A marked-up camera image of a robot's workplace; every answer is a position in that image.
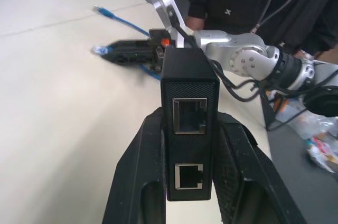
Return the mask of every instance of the person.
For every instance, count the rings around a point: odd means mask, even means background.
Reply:
[[[304,56],[338,43],[338,0],[189,0],[192,30],[256,33],[267,45]]]

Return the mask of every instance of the dark table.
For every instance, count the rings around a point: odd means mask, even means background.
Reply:
[[[338,182],[306,154],[305,142],[284,126],[268,133],[273,162],[308,224],[338,223]]]

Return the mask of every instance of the black box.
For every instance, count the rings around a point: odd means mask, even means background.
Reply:
[[[208,200],[217,138],[219,79],[202,50],[166,48],[161,96],[167,198]]]

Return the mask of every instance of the black hoodie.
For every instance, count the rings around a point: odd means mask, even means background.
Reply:
[[[250,32],[261,18],[269,0],[189,0],[189,16],[206,18],[206,29],[231,34]],[[272,0],[266,18],[287,0]],[[338,0],[292,0],[257,34],[266,44],[295,53],[300,49],[314,54],[338,43]]]

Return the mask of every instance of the white table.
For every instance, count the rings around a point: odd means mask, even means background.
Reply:
[[[91,8],[144,29],[162,23],[144,0],[0,1],[0,223],[101,223],[116,164],[161,99],[159,81],[90,53],[144,38]],[[242,104],[222,89],[219,111],[270,156],[259,100]],[[221,223],[214,191],[210,201],[169,202],[167,223]]]

